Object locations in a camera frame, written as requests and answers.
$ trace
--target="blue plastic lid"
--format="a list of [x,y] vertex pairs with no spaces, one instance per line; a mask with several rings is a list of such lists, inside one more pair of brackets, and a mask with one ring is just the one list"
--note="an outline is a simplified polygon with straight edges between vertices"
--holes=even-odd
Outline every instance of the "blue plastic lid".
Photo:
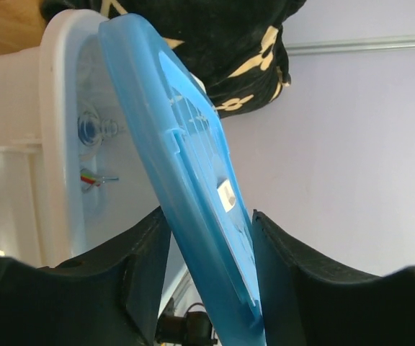
[[215,108],[144,18],[101,23],[99,41],[134,144],[220,341],[265,345],[251,221]]

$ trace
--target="brown wooden floor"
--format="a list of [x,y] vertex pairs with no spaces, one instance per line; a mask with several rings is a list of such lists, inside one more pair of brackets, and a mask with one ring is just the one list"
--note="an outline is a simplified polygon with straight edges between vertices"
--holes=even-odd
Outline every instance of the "brown wooden floor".
[[0,54],[40,44],[45,27],[40,0],[0,0]]

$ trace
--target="white plastic container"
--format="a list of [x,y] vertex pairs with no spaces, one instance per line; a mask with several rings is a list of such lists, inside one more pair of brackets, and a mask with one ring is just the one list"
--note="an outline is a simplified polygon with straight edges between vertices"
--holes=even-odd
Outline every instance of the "white plastic container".
[[[94,39],[104,20],[89,10],[62,12],[39,48],[0,56],[0,256],[55,266],[159,205],[125,131],[81,161],[78,114],[93,109],[122,120]],[[120,181],[84,194],[82,167]],[[160,309],[187,271],[173,239],[167,268]]]

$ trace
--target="black pillow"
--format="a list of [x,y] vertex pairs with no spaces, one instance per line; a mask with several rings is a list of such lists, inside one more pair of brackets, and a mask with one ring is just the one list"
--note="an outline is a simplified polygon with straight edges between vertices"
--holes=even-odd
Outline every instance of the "black pillow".
[[44,0],[41,13],[47,21],[64,9],[145,17],[228,117],[269,104],[290,84],[282,22],[305,1]]

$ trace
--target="white wall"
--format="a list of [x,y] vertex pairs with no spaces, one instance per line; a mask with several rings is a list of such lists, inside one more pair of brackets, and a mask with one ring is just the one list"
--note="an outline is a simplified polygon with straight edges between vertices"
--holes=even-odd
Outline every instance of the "white wall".
[[307,0],[284,24],[286,45],[415,35],[415,0]]
[[415,50],[290,63],[276,102],[224,121],[248,207],[361,270],[415,264]]

